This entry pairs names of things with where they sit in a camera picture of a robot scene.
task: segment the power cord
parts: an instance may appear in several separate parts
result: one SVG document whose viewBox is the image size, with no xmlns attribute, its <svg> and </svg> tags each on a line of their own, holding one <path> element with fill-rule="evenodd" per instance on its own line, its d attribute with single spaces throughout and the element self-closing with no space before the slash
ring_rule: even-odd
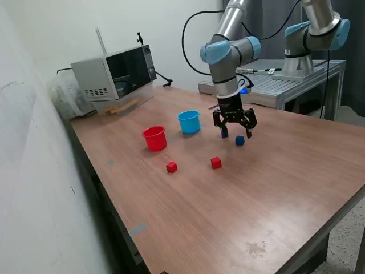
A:
<svg viewBox="0 0 365 274">
<path fill-rule="evenodd" d="M 275 32 L 273 35 L 266 37 L 266 38 L 257 38 L 259 40 L 268 40 L 274 36 L 276 36 L 286 25 L 286 23 L 289 21 L 291 15 L 293 14 L 295 7 L 297 6 L 297 4 L 300 2 L 301 0 L 297 0 L 297 2 L 295 3 L 295 5 L 293 6 L 293 8 L 291 9 L 291 12 L 289 13 L 288 17 L 286 18 L 286 20 L 284 21 L 283 25 L 280 27 L 280 29 L 278 29 L 277 32 Z M 243 27 L 245 28 L 245 30 L 248 32 L 249 35 L 251 36 L 255 36 L 251 33 L 251 31 L 249 31 L 249 29 L 245 26 L 245 24 L 243 22 L 241 22 L 241 24 L 243 25 Z"/>
<path fill-rule="evenodd" d="M 199 15 L 199 14 L 206 14 L 206 13 L 208 13 L 208 14 L 211 14 L 211 13 L 224 13 L 224 10 L 217 10 L 217 11 L 204 10 L 204 11 L 199 11 L 198 13 L 195 13 L 195 14 L 193 14 L 192 16 L 190 16 L 190 17 L 188 18 L 188 20 L 186 20 L 185 25 L 184 25 L 184 28 L 182 29 L 182 36 L 181 36 L 181 48 L 182 48 L 182 54 L 184 55 L 184 58 L 185 58 L 186 62 L 188 63 L 188 65 L 191 67 L 191 69 L 192 69 L 193 71 L 195 71 L 195 72 L 197 72 L 197 73 L 199 73 L 199 74 L 201 74 L 201 75 L 212 76 L 210 73 L 205 73 L 205 72 L 201 72 L 201 71 L 197 70 L 196 68 L 194 68 L 194 67 L 193 67 L 193 65 L 192 65 L 192 64 L 190 64 L 190 62 L 189 62 L 189 60 L 188 60 L 188 57 L 186 56 L 185 46 L 184 46 L 185 30 L 186 30 L 186 27 L 187 27 L 187 25 L 188 25 L 189 21 L 190 21 L 193 17 L 195 17 L 195 16 L 197 16 L 197 15 Z"/>
<path fill-rule="evenodd" d="M 327 91 L 329 89 L 330 61 L 331 61 L 330 60 L 330 51 L 327 51 L 327 79 L 326 79 L 325 95 L 323 96 L 323 101 L 322 101 L 321 115 L 319 116 L 320 119 L 322 118 L 323 107 L 325 106 L 326 98 L 327 98 Z"/>
<path fill-rule="evenodd" d="M 242 73 L 236 73 L 238 76 L 241 76 L 243 78 L 245 78 L 248 82 L 249 82 L 249 85 L 247 86 L 247 88 L 252 88 L 254 86 L 253 82 L 250 80 L 250 78 L 248 78 L 245 74 L 242 74 Z"/>
<path fill-rule="evenodd" d="M 72 70 L 72 67 L 62 68 L 62 69 L 58 70 L 56 74 L 58 74 L 60 71 L 64 71 L 64 70 Z"/>
</svg>

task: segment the table leg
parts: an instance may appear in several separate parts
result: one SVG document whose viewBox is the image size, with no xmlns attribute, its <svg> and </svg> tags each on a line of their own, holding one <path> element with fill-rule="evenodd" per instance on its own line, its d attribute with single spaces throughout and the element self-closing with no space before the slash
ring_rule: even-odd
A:
<svg viewBox="0 0 365 274">
<path fill-rule="evenodd" d="M 344 73 L 340 73 L 328 81 L 325 119 L 336 121 L 341 106 Z"/>
<path fill-rule="evenodd" d="M 358 262 L 356 264 L 356 270 L 354 274 L 365 274 L 365 231 L 363 234 L 363 240 L 361 241 Z"/>
<path fill-rule="evenodd" d="M 293 274 L 312 273 L 327 260 L 330 235 L 327 235 L 320 244 L 312 251 L 310 257 Z"/>
</svg>

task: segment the blue tape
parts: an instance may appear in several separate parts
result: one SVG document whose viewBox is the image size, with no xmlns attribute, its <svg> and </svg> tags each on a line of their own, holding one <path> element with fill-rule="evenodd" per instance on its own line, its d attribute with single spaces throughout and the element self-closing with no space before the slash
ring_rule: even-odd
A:
<svg viewBox="0 0 365 274">
<path fill-rule="evenodd" d="M 131 231 L 128 231 L 130 237 L 135 236 L 137 233 L 141 232 L 142 230 L 146 229 L 147 226 L 146 224 L 141 224 L 138 227 L 135 227 L 134 229 L 132 229 Z"/>
</svg>

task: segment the black panel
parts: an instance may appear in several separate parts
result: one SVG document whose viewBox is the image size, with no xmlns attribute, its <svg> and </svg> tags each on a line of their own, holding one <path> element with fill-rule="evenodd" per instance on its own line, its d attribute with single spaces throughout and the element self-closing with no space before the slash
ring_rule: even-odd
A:
<svg viewBox="0 0 365 274">
<path fill-rule="evenodd" d="M 119 98 L 151 82 L 142 47 L 106 58 Z"/>
</svg>

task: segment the black cable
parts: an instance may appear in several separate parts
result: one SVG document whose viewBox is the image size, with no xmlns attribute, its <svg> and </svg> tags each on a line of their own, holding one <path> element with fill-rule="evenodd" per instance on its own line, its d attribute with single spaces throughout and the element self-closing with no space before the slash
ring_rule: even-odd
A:
<svg viewBox="0 0 365 274">
<path fill-rule="evenodd" d="M 238 81 L 238 86 L 242 87 L 245 83 L 246 83 L 246 81 L 244 79 L 241 79 Z"/>
<path fill-rule="evenodd" d="M 249 85 L 247 86 L 247 88 L 252 88 L 254 86 L 253 82 L 245 74 L 242 74 L 242 73 L 236 73 L 236 74 L 245 78 L 249 82 Z"/>
<path fill-rule="evenodd" d="M 327 79 L 326 79 L 325 95 L 322 101 L 321 115 L 319 116 L 320 119 L 322 118 L 323 107 L 325 106 L 326 103 L 327 90 L 329 89 L 329 78 L 330 78 L 330 51 L 327 51 Z"/>
<path fill-rule="evenodd" d="M 182 53 L 184 54 L 184 58 L 185 58 L 186 62 L 187 62 L 187 63 L 188 63 L 188 65 L 192 68 L 192 70 L 193 70 L 193 71 L 195 71 L 195 72 L 197 72 L 197 73 L 199 73 L 199 74 L 202 74 L 202 75 L 211 76 L 211 74 L 210 74 L 210 73 L 205 73 L 205 72 L 198 71 L 196 68 L 194 68 L 194 67 L 193 67 L 193 65 L 192 65 L 192 64 L 190 64 L 190 62 L 189 62 L 189 60 L 188 60 L 188 57 L 186 56 L 186 53 L 185 53 L 185 46 L 184 46 L 185 30 L 186 30 L 186 27 L 187 27 L 187 25 L 188 25 L 189 21 L 190 21 L 193 17 L 195 17 L 195 16 L 197 16 L 197 15 L 199 15 L 199 14 L 205 14 L 205 13 L 224 13 L 224 10 L 218 10 L 218 11 L 204 10 L 204 11 L 200 11 L 200 12 L 195 13 L 195 14 L 193 14 L 192 16 L 190 16 L 190 17 L 188 18 L 188 20 L 186 20 L 186 23 L 185 23 L 185 25 L 184 25 L 184 28 L 182 29 L 182 36 L 181 36 L 181 48 L 182 48 Z"/>
<path fill-rule="evenodd" d="M 167 81 L 167 83 L 166 83 L 166 84 L 164 84 L 164 85 L 163 85 L 163 87 L 170 87 L 170 86 L 171 86 L 171 84 L 172 84 L 173 80 L 171 80 L 171 79 L 169 79 L 169 78 L 166 78 L 166 77 L 165 77 L 165 76 L 163 76 L 162 74 L 159 74 L 156 70 L 155 70 L 155 73 L 156 73 L 159 77 L 161 77 L 161 78 L 163 78 L 165 81 Z"/>
<path fill-rule="evenodd" d="M 58 74 L 60 71 L 64 71 L 64 70 L 72 70 L 72 67 L 62 68 L 62 69 L 58 70 L 56 74 Z"/>
<path fill-rule="evenodd" d="M 290 19 L 290 17 L 291 17 L 291 15 L 293 14 L 293 12 L 294 12 L 294 9 L 295 9 L 295 7 L 297 6 L 297 4 L 300 2 L 301 0 L 297 0 L 297 2 L 295 3 L 295 5 L 293 6 L 293 8 L 291 9 L 291 12 L 289 13 L 289 15 L 288 15 L 288 17 L 286 18 L 286 20 L 284 21 L 284 23 L 283 23 L 283 25 L 280 27 L 280 29 L 276 32 L 276 33 L 274 33 L 273 35 L 271 35 L 271 36 L 269 36 L 269 37 L 266 37 L 266 38 L 257 38 L 257 39 L 259 39 L 259 40 L 268 40 L 268 39 L 270 39 L 270 38 L 272 38 L 272 37 L 274 37 L 275 35 L 277 35 L 284 27 L 285 27 L 285 25 L 286 25 L 286 23 L 289 21 L 289 19 Z M 243 23 L 243 22 L 241 22 L 241 24 L 243 25 L 243 27 L 245 28 L 245 30 L 248 32 L 248 34 L 249 35 L 251 35 L 251 36 L 255 36 L 255 35 L 253 35 L 252 33 L 251 33 L 251 31 L 249 31 L 249 29 L 245 26 L 245 24 Z"/>
</svg>

